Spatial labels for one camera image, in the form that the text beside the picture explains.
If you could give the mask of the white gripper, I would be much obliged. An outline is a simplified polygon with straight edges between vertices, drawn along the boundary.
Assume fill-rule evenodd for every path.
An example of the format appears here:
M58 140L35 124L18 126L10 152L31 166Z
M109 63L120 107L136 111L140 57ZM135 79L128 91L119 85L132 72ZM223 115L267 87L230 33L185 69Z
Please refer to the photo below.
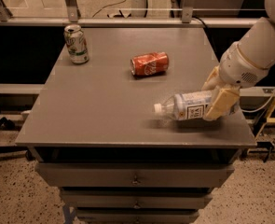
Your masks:
M213 69L201 88L203 91L213 90L203 118L211 121L228 114L240 99L240 87L253 87L267 75L268 69L255 67L242 54L239 43L234 42L222 55L219 67ZM221 79L235 86L217 86Z

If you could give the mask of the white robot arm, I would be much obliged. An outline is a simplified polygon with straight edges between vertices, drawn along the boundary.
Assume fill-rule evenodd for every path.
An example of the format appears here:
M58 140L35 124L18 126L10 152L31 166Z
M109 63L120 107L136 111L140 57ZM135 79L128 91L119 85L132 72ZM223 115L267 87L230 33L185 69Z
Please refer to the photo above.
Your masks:
M203 118L216 120L236 106L240 89L250 88L275 64L275 0L265 0L266 17L225 51L203 85L212 93Z

